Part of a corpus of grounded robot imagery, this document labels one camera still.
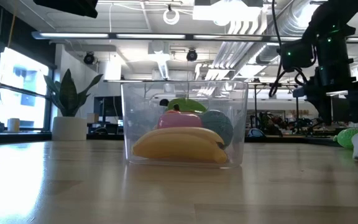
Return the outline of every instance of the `clear plastic container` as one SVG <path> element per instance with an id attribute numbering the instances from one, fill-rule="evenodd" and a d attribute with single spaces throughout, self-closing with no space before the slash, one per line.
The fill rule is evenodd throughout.
<path id="1" fill-rule="evenodd" d="M 247 83 L 123 83 L 121 91 L 129 162 L 221 168 L 242 163 Z M 170 109 L 160 105 L 167 100 Z"/>

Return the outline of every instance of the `ceiling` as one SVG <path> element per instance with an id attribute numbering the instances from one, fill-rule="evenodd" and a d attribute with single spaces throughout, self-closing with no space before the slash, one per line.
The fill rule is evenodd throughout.
<path id="1" fill-rule="evenodd" d="M 16 1 L 0 0 L 0 5 L 8 11 L 14 11 Z M 285 7 L 290 0 L 278 0 L 276 11 Z M 194 0 L 182 0 L 182 6 L 173 6 L 173 8 L 192 10 Z M 193 33 L 193 34 L 222 34 L 227 33 L 229 26 L 221 27 L 215 25 L 212 21 L 194 21 L 191 15 L 180 13 L 180 20 L 175 25 L 168 25 L 163 21 L 164 11 L 141 11 L 141 6 L 132 4 L 126 5 L 139 10 L 128 9 L 126 7 L 110 4 L 98 4 L 96 10 L 98 17 L 96 19 L 89 17 L 76 16 L 73 14 L 56 11 L 34 4 L 33 0 L 18 0 L 18 17 L 39 31 L 44 32 L 154 32 L 154 33 Z M 146 4 L 145 9 L 165 9 L 166 6 L 151 6 Z M 350 21 L 350 26 L 357 28 L 358 35 L 358 14 Z M 127 69 L 123 73 L 130 74 L 151 74 L 151 71 L 157 68 L 157 63 L 148 60 L 149 41 L 146 40 L 81 40 L 72 41 L 73 45 L 115 45 L 127 63 Z M 186 42 L 172 41 L 170 44 L 171 60 L 167 62 L 170 70 L 192 70 L 194 71 L 198 62 L 187 62 L 186 54 L 188 49 L 196 49 L 198 60 L 212 61 L 219 52 L 222 42 Z M 348 46 L 349 55 L 358 59 L 358 45 Z M 98 57 L 108 58 L 107 52 L 100 53 Z M 261 81 L 272 82 L 277 75 L 277 66 L 268 66 L 263 72 Z M 307 68 L 305 75 L 314 74 L 314 68 Z"/>

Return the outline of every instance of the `yellow banana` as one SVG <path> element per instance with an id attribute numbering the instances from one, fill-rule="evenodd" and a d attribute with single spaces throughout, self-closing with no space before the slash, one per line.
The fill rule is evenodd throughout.
<path id="1" fill-rule="evenodd" d="M 137 142 L 142 142 L 145 139 L 148 139 L 152 136 L 159 136 L 162 134 L 189 134 L 192 136 L 197 136 L 199 138 L 208 140 L 211 144 L 216 145 L 217 143 L 221 143 L 224 145 L 223 139 L 216 134 L 214 131 L 211 131 L 206 128 L 196 128 L 196 127 L 183 127 L 183 128 L 162 128 L 155 129 L 143 135 Z"/>
<path id="2" fill-rule="evenodd" d="M 135 156 L 149 159 L 196 160 L 225 163 L 227 155 L 216 143 L 190 134 L 161 134 L 140 139 L 133 147 Z"/>

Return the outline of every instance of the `wooden table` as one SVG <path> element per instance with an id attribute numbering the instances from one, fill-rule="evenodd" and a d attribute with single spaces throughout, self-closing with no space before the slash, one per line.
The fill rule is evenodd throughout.
<path id="1" fill-rule="evenodd" d="M 245 144 L 235 169 L 136 166 L 122 141 L 0 146 L 0 223 L 358 223 L 351 152 Z"/>

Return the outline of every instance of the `security camera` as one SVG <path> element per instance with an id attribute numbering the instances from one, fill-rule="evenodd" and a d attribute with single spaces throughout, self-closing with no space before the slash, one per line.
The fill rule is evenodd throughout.
<path id="1" fill-rule="evenodd" d="M 98 58 L 94 56 L 94 52 L 87 52 L 84 57 L 84 63 L 87 65 L 94 65 L 98 61 Z"/>
<path id="2" fill-rule="evenodd" d="M 194 62 L 197 60 L 197 52 L 195 49 L 190 49 L 187 53 L 186 59 L 188 62 Z"/>

